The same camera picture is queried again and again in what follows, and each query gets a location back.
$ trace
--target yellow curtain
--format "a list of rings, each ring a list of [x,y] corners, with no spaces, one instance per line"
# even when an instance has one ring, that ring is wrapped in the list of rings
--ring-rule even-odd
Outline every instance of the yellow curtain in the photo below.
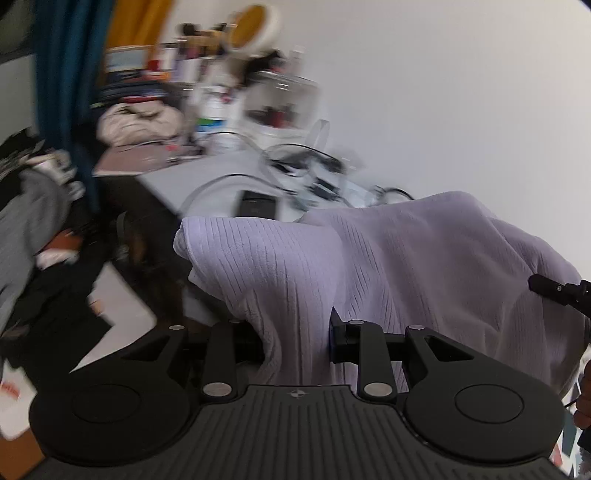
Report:
[[[107,48],[154,45],[173,0],[117,0]]]

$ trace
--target beige bag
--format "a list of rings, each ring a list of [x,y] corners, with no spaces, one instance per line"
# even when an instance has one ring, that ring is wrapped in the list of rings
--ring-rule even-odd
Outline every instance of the beige bag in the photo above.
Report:
[[[120,147],[178,135],[183,114],[159,100],[143,103],[118,103],[100,117],[97,137]]]

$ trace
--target ribbed garment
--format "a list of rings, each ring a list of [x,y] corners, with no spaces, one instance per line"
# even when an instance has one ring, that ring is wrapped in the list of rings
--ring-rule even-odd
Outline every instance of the ribbed garment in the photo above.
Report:
[[[579,284],[540,238],[462,192],[365,209],[312,210],[299,222],[185,218],[174,249],[189,280],[249,321],[265,362],[253,383],[354,385],[329,361],[329,318],[385,332],[421,324],[536,377],[564,395],[587,344],[586,318],[528,289],[540,273]],[[400,364],[394,362],[400,390]]]

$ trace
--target black phone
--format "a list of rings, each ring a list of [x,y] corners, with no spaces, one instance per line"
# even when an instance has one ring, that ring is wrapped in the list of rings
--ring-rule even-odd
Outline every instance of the black phone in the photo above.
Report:
[[[238,204],[237,217],[257,217],[275,220],[277,197],[252,190],[244,190]]]

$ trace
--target gray clothing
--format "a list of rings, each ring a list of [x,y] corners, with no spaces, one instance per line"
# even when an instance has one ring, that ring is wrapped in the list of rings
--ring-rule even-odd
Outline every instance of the gray clothing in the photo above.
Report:
[[[67,192],[34,170],[20,172],[22,193],[0,211],[0,332],[35,265],[35,255],[62,229]]]
[[[575,268],[462,192],[317,209],[299,223],[185,218],[174,247],[193,264],[190,281],[261,336],[266,358],[255,382],[354,385],[356,367],[329,362],[333,306],[343,320],[370,320],[385,332],[428,326],[560,394],[586,346],[585,317],[527,282],[540,273],[578,284]]]

